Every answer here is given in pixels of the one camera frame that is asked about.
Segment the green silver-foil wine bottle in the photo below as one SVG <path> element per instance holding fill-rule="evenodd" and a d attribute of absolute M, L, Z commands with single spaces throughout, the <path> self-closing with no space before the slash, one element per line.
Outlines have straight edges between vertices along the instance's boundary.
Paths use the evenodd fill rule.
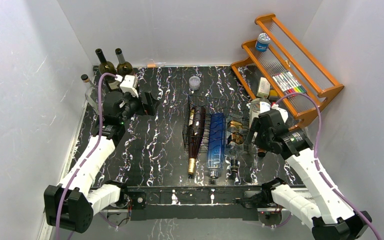
<path fill-rule="evenodd" d="M 126 61 L 121 48 L 115 49 L 115 54 L 118 59 L 118 65 L 116 68 L 117 74 L 120 76 L 133 75 L 133 66 L 130 62 Z"/>

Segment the clear bottle white gold label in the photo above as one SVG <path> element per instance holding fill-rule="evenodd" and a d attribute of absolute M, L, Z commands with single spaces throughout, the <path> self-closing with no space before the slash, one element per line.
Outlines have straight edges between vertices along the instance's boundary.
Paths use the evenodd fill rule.
<path fill-rule="evenodd" d="M 87 74 L 82 74 L 80 79 L 87 86 L 87 90 L 85 92 L 85 99 L 87 103 L 92 107 L 96 114 L 99 113 L 99 105 L 98 105 L 98 95 L 102 93 L 102 96 L 105 95 L 104 91 L 98 90 L 98 86 L 89 78 Z"/>

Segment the dark green white-label wine bottle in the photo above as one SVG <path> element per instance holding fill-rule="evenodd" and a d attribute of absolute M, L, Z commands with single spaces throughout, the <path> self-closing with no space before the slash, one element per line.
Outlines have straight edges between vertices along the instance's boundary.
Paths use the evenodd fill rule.
<path fill-rule="evenodd" d="M 101 48 L 97 48 L 95 50 L 95 54 L 97 55 L 97 57 L 99 59 L 99 62 L 100 62 L 99 66 L 98 66 L 99 73 L 101 75 L 105 74 L 105 73 L 110 73 L 110 74 L 115 76 L 117 74 L 115 66 L 114 66 L 114 64 L 112 62 L 108 61 L 105 58 L 102 49 Z"/>

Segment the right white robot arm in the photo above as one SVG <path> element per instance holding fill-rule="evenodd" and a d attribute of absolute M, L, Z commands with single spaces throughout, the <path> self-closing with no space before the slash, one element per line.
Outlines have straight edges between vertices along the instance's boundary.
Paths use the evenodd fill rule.
<path fill-rule="evenodd" d="M 368 229 L 372 222 L 369 213 L 353 209 L 345 200 L 330 182 L 305 131 L 290 130 L 280 110 L 271 109 L 254 117 L 245 142 L 280 155 L 299 175 L 313 201 L 277 177 L 263 183 L 259 193 L 239 199 L 243 207 L 280 205 L 299 218 L 316 240 L 356 240 Z"/>

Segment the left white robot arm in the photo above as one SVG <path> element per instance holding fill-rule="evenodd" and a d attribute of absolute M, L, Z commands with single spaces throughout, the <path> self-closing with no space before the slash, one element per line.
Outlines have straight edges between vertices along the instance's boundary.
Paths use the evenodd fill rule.
<path fill-rule="evenodd" d="M 107 158 L 116 150 L 131 117 L 155 116 L 160 101 L 150 91 L 141 96 L 112 91 L 98 107 L 98 122 L 80 159 L 57 185 L 44 191 L 46 222 L 56 229 L 84 233 L 93 217 L 114 205 L 124 208 L 130 201 L 125 184 L 108 180 L 100 188 L 91 187 Z"/>

